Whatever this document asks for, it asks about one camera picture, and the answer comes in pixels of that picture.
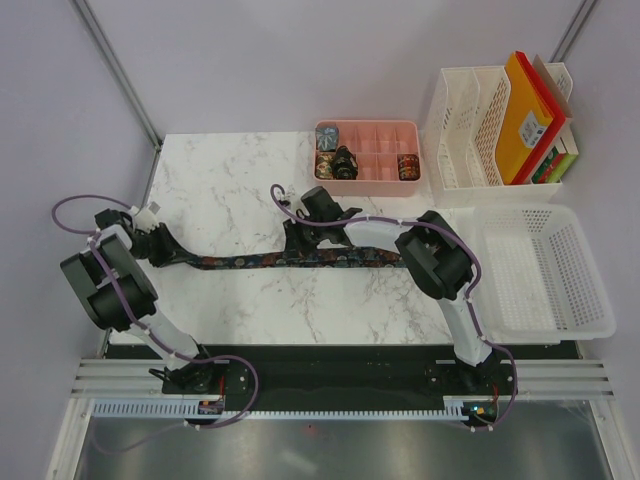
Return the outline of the beige floral rolled tie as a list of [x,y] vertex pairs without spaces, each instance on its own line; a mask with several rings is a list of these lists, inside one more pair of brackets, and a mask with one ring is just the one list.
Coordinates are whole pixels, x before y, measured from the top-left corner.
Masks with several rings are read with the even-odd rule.
[[334,160],[333,152],[320,152],[315,159],[315,177],[319,180],[334,179],[332,163]]

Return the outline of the white file organizer rack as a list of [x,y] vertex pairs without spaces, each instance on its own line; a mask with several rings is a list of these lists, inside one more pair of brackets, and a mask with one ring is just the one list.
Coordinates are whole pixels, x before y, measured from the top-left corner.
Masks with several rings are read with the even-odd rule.
[[438,206],[547,202],[552,184],[505,185],[495,152],[511,85],[504,66],[440,70],[422,146]]

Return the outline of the white perforated plastic basket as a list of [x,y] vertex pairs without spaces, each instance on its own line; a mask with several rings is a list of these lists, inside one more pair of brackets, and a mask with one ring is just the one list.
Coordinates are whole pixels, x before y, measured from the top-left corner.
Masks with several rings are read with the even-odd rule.
[[558,343],[611,337],[616,321],[575,213],[557,204],[475,209],[482,269],[473,301],[494,338]]

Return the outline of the black rolled tie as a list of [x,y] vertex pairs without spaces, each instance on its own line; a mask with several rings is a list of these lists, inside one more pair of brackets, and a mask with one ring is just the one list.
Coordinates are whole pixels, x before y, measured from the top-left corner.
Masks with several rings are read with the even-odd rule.
[[337,148],[331,169],[333,178],[337,180],[355,180],[358,176],[356,157],[346,146]]

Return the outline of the brown cardboard folder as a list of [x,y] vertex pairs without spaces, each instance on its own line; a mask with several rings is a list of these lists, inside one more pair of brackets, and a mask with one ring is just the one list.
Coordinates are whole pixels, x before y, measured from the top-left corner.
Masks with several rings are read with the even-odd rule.
[[573,89],[573,79],[565,63],[545,63],[539,55],[536,55],[533,60],[533,68],[545,82],[567,121],[571,122],[573,112],[568,100]]

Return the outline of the green book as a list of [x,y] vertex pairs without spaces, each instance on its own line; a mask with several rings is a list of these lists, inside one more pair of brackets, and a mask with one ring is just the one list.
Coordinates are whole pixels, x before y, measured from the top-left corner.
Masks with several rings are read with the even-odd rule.
[[531,182],[534,184],[557,183],[577,157],[578,152],[565,152],[554,148],[533,174]]

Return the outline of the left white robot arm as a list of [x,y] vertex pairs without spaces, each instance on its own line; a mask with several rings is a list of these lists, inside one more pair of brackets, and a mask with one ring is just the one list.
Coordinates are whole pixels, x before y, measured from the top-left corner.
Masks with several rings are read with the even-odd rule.
[[101,330],[128,333],[164,361],[149,373],[169,393],[209,394],[218,385],[218,367],[206,348],[178,329],[156,306],[158,294],[139,265],[186,264],[195,256],[156,221],[150,211],[106,209],[94,216],[96,230],[85,250],[61,262],[61,271],[89,319]]

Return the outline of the dark floral patterned tie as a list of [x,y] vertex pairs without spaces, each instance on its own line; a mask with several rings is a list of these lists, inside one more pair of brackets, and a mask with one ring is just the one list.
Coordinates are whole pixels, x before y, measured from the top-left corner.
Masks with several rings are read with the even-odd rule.
[[186,264],[203,271],[267,268],[406,268],[399,254],[372,247],[318,249],[306,254],[282,251],[226,257],[186,253],[179,255],[172,262],[172,265],[176,264]]

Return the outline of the pink compartment organizer box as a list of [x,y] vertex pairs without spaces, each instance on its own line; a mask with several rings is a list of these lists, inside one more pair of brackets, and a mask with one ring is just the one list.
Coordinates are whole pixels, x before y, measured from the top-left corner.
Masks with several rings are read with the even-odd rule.
[[[346,146],[356,157],[355,180],[319,180],[315,177],[315,129],[335,124],[339,128],[339,146]],[[314,129],[310,172],[313,180],[337,196],[410,197],[424,183],[419,132],[408,120],[324,119]],[[397,156],[415,154],[420,158],[420,178],[400,181]]]

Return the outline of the grey rolled tie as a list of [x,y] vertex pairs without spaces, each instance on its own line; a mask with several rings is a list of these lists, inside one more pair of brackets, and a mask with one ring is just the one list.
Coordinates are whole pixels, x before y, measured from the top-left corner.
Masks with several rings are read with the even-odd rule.
[[335,152],[339,146],[337,125],[319,126],[315,129],[316,149],[320,152]]

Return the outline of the red folder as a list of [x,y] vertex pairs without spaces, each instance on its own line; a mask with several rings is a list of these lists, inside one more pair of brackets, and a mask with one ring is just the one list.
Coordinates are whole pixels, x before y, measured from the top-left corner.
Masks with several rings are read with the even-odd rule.
[[529,155],[525,165],[518,173],[515,184],[512,185],[521,185],[531,181],[533,174],[551,150],[551,147],[558,139],[562,130],[571,123],[567,121],[562,110],[554,100],[552,93],[545,85],[545,82],[533,68],[533,62],[531,62],[530,60],[529,62],[532,65],[529,70],[530,78],[536,85],[538,93],[544,99],[549,110],[553,112],[554,118],[551,125],[547,128],[542,138],[538,141],[537,145]]

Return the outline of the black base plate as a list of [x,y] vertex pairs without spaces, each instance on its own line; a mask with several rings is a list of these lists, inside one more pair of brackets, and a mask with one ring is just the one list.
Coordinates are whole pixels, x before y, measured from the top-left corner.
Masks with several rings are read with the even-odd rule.
[[450,346],[241,346],[218,378],[232,410],[427,409],[447,396],[509,397],[518,391],[518,360],[576,360],[575,343],[516,345],[515,362],[497,353],[498,368],[476,392],[459,381]]

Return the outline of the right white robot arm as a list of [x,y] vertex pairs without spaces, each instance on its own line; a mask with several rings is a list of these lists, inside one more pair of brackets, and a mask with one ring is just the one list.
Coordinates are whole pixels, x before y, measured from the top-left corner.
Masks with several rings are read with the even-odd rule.
[[499,359],[482,331],[471,299],[481,278],[481,266],[440,214],[429,210],[415,219],[397,219],[366,214],[360,208],[344,210],[322,187],[302,196],[306,211],[296,214],[277,197],[283,193],[280,185],[270,187],[271,199],[287,215],[305,246],[328,240],[397,254],[418,289],[442,311],[453,340],[460,386],[477,394],[493,383]]

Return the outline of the red rolled tie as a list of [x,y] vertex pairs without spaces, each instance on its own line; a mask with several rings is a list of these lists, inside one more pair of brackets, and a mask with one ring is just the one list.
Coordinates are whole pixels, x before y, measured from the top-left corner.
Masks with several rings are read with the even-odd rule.
[[400,181],[416,181],[420,178],[420,158],[418,155],[399,154],[397,166]]

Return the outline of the orange folder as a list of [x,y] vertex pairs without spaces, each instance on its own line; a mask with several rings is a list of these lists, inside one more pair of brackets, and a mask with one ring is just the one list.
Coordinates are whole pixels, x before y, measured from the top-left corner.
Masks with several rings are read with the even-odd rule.
[[554,118],[530,78],[531,67],[521,51],[514,51],[505,65],[511,93],[495,152],[496,166],[505,185],[515,184],[518,173]]

